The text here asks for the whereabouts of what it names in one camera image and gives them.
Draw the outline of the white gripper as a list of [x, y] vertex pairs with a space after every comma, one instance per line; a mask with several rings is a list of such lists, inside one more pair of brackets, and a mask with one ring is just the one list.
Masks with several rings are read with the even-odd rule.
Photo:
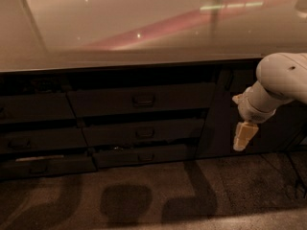
[[243, 94], [232, 97], [232, 101], [238, 105], [238, 112], [244, 120], [244, 122], [239, 122], [236, 126], [233, 140], [233, 148], [236, 151], [243, 151], [248, 146], [250, 140], [259, 130], [257, 124], [265, 123], [275, 114], [274, 110], [264, 112], [254, 107], [248, 99], [251, 93], [252, 88], [248, 87]]

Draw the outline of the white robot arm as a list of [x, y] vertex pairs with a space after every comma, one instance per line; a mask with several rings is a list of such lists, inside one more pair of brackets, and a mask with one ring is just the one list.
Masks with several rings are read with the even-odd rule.
[[243, 119], [236, 126], [233, 148], [242, 151], [278, 107], [293, 101], [307, 104], [307, 54], [275, 53], [256, 67], [257, 81], [232, 97]]

